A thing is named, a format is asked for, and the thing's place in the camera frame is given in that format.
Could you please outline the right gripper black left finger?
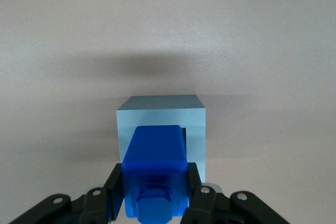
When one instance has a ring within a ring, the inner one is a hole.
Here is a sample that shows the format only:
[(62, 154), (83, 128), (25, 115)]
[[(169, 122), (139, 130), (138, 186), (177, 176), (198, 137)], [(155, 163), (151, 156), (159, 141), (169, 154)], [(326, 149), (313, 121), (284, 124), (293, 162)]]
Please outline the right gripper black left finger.
[(123, 202), (121, 164), (117, 163), (102, 187), (95, 187), (75, 200), (53, 194), (11, 223), (112, 223)]

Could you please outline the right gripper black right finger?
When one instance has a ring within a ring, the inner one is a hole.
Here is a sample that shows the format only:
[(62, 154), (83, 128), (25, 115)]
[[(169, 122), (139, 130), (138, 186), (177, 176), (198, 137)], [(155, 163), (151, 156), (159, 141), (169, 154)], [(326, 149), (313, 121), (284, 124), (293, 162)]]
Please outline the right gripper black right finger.
[(259, 197), (249, 191), (237, 191), (228, 198), (201, 183), (196, 163), (188, 163), (189, 207), (181, 223), (286, 223)]

